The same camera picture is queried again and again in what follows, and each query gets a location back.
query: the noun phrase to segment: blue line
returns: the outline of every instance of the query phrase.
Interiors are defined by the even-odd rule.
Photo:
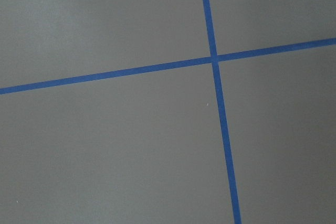
[[[227,61],[227,60],[237,60],[237,59],[244,59],[250,58],[255,56],[262,56],[262,55],[270,55],[270,54],[277,54],[280,52],[288,52],[288,51],[296,51],[296,50],[303,50],[315,47],[324,47],[324,46],[331,46],[336,45],[336,38],[330,39],[323,39],[323,40],[315,40],[285,46],[278,46],[278,47],[269,47],[269,48],[261,48],[256,50],[249,50],[243,52],[234,52],[231,54],[224,54],[218,56],[218,61]],[[216,52],[216,45],[212,47],[213,53]],[[58,80],[50,80],[50,81],[43,81],[43,82],[36,82],[30,84],[24,84],[14,87],[7,87],[7,88],[0,88],[0,95],[1,94],[8,94],[14,92],[22,92],[32,89],[42,89],[42,88],[49,88],[55,87],[60,85],[67,85],[73,83],[80,83],[86,81],[94,81],[94,80],[102,80],[107,78],[114,78],[114,77],[121,77],[121,76],[130,76],[133,74],[140,74],[146,72],[155,72],[161,70],[168,70],[174,68],[183,68],[195,65],[202,65],[211,63],[211,57],[204,57],[204,58],[197,58],[191,60],[182,60],[182,61],[175,61],[170,63],[163,63],[157,65],[151,65],[146,67],[138,67],[138,68],[130,68],[124,70],[116,70],[104,73],[95,73],[89,74],[86,76],[77,76],[77,77],[70,77]]]
[[[77,76],[77,77],[70,77],[70,78],[64,78],[64,79],[58,79],[58,80],[36,82],[36,83],[19,85],[19,86],[1,88],[0,95],[14,93],[14,92],[22,92],[22,91],[33,90],[33,89],[42,89],[42,88],[49,88],[49,87],[67,85],[67,84],[74,84],[74,83],[79,83],[79,82],[102,80],[102,79],[108,79],[108,78],[114,78],[114,77],[120,77],[120,76],[131,76],[133,74],[155,72],[155,71],[160,71],[160,70],[184,68],[184,67],[207,64],[210,62],[211,62],[210,57],[204,57],[204,58],[197,58],[197,59],[191,59],[191,60],[182,60],[182,61],[175,61],[175,62],[170,62],[170,63],[151,65],[151,66],[146,66],[146,67],[130,68],[130,69],[110,71],[110,72],[104,72],[104,73],[95,73],[95,74],[89,74],[86,76]]]
[[[262,55],[271,55],[271,54],[278,54],[280,52],[290,52],[296,50],[303,50],[315,47],[324,47],[324,46],[331,46],[336,45],[336,38],[330,39],[322,39],[322,40],[314,40],[309,42],[297,43],[297,44],[290,44],[278,47],[268,47],[256,50],[249,50],[243,52],[234,52],[232,54],[224,54],[218,56],[218,61],[226,61],[226,60],[237,60],[255,56],[262,56]]]
[[[225,162],[226,162],[227,176],[229,180],[233,216],[234,216],[235,224],[241,224],[242,221],[240,217],[235,171],[234,171],[234,166],[233,166],[230,138],[229,138],[229,132],[228,132],[228,126],[227,126],[226,113],[225,113],[225,102],[224,102],[224,96],[223,96],[223,91],[222,91],[222,81],[220,79],[221,73],[219,71],[219,65],[218,65],[218,56],[217,56],[217,49],[216,49],[215,32],[214,32],[212,16],[211,16],[210,0],[203,0],[203,8],[204,8],[204,14],[205,14],[206,29],[208,33],[208,41],[209,41],[209,48],[210,48],[210,54],[211,54],[211,64],[212,64],[212,70],[213,70],[213,75],[214,75],[219,121],[221,124],[220,128],[222,131]]]

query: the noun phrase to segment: blue painter's tape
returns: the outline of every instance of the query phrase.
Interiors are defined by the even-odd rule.
[[[210,0],[203,0],[203,8],[204,8],[204,14],[205,14],[206,29],[208,33],[211,64],[212,64],[212,70],[213,70],[213,75],[214,75],[216,98],[217,98],[217,105],[218,105],[218,114],[219,114],[219,121],[221,124],[220,129],[222,131],[222,139],[223,139],[225,162],[226,162],[226,169],[227,169],[227,175],[228,175],[228,181],[229,181],[233,216],[234,216],[235,224],[241,224],[242,221],[240,217],[235,171],[234,171],[234,166],[233,166],[232,152],[231,152],[229,132],[228,132],[228,126],[227,126],[227,118],[226,118],[226,113],[225,113],[225,103],[224,103],[224,96],[223,96],[223,91],[222,91],[222,81],[220,79],[221,73],[219,71],[219,65],[218,65],[218,56],[217,56],[217,49],[216,49],[215,32],[214,32],[212,16],[211,16]]]
[[[19,85],[19,86],[1,88],[0,94],[8,94],[8,93],[14,93],[14,92],[33,90],[33,89],[49,88],[49,87],[74,84],[74,83],[79,83],[79,82],[102,80],[102,79],[115,78],[115,77],[121,77],[121,76],[131,76],[133,74],[156,72],[156,71],[174,69],[174,68],[184,68],[184,67],[207,64],[210,62],[211,62],[210,57],[204,57],[204,58],[198,58],[198,59],[182,60],[182,61],[175,61],[175,62],[170,62],[170,63],[151,65],[151,66],[146,66],[146,67],[130,68],[130,69],[110,71],[110,72],[104,72],[104,73],[95,73],[95,74],[89,74],[86,76],[77,76],[77,77],[70,77],[70,78],[64,78],[64,79],[58,79],[58,80],[43,81],[43,82],[36,82],[36,83]]]
[[[234,52],[232,54],[219,55],[218,60],[219,61],[237,60],[255,56],[278,54],[280,52],[289,52],[289,51],[303,50],[315,47],[325,47],[331,45],[336,45],[336,38],[314,40],[303,43],[290,44],[278,47],[261,48],[243,52]]]

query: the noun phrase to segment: blue tape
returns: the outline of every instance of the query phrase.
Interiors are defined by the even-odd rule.
[[[210,0],[203,0],[203,8],[204,8],[204,14],[205,14],[206,29],[207,29],[207,34],[208,34],[211,64],[212,64],[212,70],[213,70],[213,75],[214,75],[219,121],[221,124],[220,128],[222,131],[222,140],[223,140],[224,153],[225,153],[227,176],[229,180],[233,216],[234,216],[235,224],[241,224],[242,221],[240,217],[235,171],[234,171],[234,166],[233,166],[230,138],[229,138],[229,132],[228,132],[228,126],[227,126],[227,118],[226,118],[226,113],[225,113],[225,102],[224,102],[224,96],[223,96],[223,91],[222,91],[222,81],[220,79],[221,73],[219,71],[219,65],[218,65],[218,56],[217,56],[217,49],[216,49],[215,32],[214,32],[212,16],[211,16]]]
[[[0,94],[8,94],[8,93],[14,93],[14,92],[33,90],[33,89],[49,88],[49,87],[74,84],[74,83],[79,83],[79,82],[102,80],[102,79],[115,78],[115,77],[121,77],[121,76],[131,76],[133,74],[156,72],[156,71],[174,69],[174,68],[184,68],[184,67],[207,64],[210,62],[211,62],[210,57],[204,57],[204,58],[197,58],[197,59],[191,59],[191,60],[182,60],[182,61],[175,61],[175,62],[170,62],[170,63],[151,65],[151,66],[146,66],[146,67],[130,68],[130,69],[110,71],[110,72],[104,72],[104,73],[95,73],[95,74],[89,74],[86,76],[77,76],[77,77],[70,77],[70,78],[64,78],[64,79],[58,79],[58,80],[50,80],[50,81],[43,81],[43,82],[36,82],[36,83],[19,85],[19,86],[1,88]]]
[[[271,54],[278,54],[280,52],[289,52],[289,51],[296,51],[296,50],[303,50],[309,49],[314,47],[325,47],[336,45],[336,38],[330,39],[322,39],[322,40],[314,40],[309,42],[297,43],[297,44],[290,44],[278,47],[268,47],[256,50],[249,50],[243,52],[234,52],[232,54],[225,54],[219,55],[219,61],[226,61],[226,60],[237,60],[237,59],[244,59],[249,57],[255,56],[262,56],[262,55],[271,55]]]
[[[250,58],[255,56],[262,56],[262,55],[270,55],[270,54],[277,54],[280,52],[288,52],[288,51],[296,51],[296,50],[303,50],[315,47],[324,47],[324,46],[331,46],[336,45],[336,38],[330,39],[323,39],[323,40],[315,40],[285,46],[278,46],[278,47],[269,47],[269,48],[261,48],[256,50],[249,50],[243,52],[234,52],[231,54],[224,54],[218,56],[218,61],[227,61],[227,60],[237,60],[237,59],[244,59]],[[216,46],[212,46],[211,51],[213,53],[216,52]],[[22,92],[32,89],[42,89],[42,88],[50,88],[60,85],[67,85],[73,83],[80,83],[86,81],[95,81],[95,80],[102,80],[107,78],[114,78],[114,77],[121,77],[121,76],[130,76],[133,74],[140,74],[146,72],[155,72],[161,70],[168,70],[174,68],[183,68],[183,67],[190,67],[195,65],[202,65],[211,63],[211,57],[204,57],[204,58],[197,58],[191,60],[182,60],[182,61],[175,61],[170,63],[163,63],[157,65],[151,65],[146,67],[138,67],[138,68],[130,68],[124,70],[116,70],[104,73],[95,73],[89,74],[86,76],[77,76],[77,77],[70,77],[58,80],[50,80],[50,81],[43,81],[43,82],[36,82],[30,84],[24,84],[19,86],[7,87],[7,88],[0,88],[0,94],[8,94],[14,92]]]

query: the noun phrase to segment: gray surface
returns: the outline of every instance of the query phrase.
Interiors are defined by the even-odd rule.
[[[0,223],[233,223],[210,65],[0,102]]]
[[[210,0],[219,54],[336,37],[335,0]]]
[[[202,0],[0,6],[0,87],[209,56]]]
[[[335,223],[335,56],[220,64],[243,223]]]

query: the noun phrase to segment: floor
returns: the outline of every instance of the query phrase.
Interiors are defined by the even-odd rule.
[[[0,5],[1,223],[334,223],[334,0]]]

